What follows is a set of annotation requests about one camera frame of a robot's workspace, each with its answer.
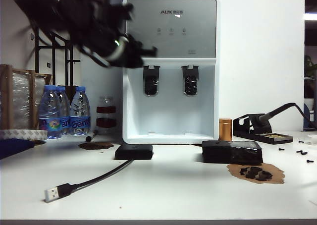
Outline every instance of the black box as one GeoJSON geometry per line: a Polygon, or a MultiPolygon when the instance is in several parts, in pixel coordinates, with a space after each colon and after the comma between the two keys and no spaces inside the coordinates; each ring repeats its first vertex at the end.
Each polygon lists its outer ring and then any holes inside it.
{"type": "Polygon", "coordinates": [[[205,163],[259,165],[263,163],[262,148],[255,141],[203,141],[205,163]]]}
{"type": "Polygon", "coordinates": [[[117,160],[150,160],[153,146],[149,144],[123,144],[115,151],[117,160]]]}

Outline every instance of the water bottle on dispenser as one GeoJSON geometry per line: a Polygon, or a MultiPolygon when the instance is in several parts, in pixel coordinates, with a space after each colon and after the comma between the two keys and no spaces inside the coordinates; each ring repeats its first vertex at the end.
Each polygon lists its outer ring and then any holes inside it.
{"type": "Polygon", "coordinates": [[[76,94],[71,103],[71,135],[86,135],[90,130],[90,106],[84,86],[76,87],[76,94]]]}

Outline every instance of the water dispenser control panel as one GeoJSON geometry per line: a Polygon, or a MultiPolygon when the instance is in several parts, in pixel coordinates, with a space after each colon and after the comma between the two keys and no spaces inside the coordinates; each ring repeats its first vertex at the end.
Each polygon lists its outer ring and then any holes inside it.
{"type": "Polygon", "coordinates": [[[216,0],[126,0],[127,33],[157,57],[215,58],[216,0]]]}

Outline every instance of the ceiling light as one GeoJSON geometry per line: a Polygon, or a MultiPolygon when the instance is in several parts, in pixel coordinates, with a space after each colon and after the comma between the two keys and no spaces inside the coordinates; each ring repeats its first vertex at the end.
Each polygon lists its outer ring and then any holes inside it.
{"type": "Polygon", "coordinates": [[[317,13],[305,13],[304,19],[317,21],[317,13]]]}

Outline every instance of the white tape roll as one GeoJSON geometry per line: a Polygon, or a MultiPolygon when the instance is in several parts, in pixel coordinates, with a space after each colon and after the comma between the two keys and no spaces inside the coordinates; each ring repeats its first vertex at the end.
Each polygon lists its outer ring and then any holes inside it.
{"type": "Polygon", "coordinates": [[[0,130],[0,140],[3,139],[46,140],[48,132],[43,130],[11,129],[0,130]]]}

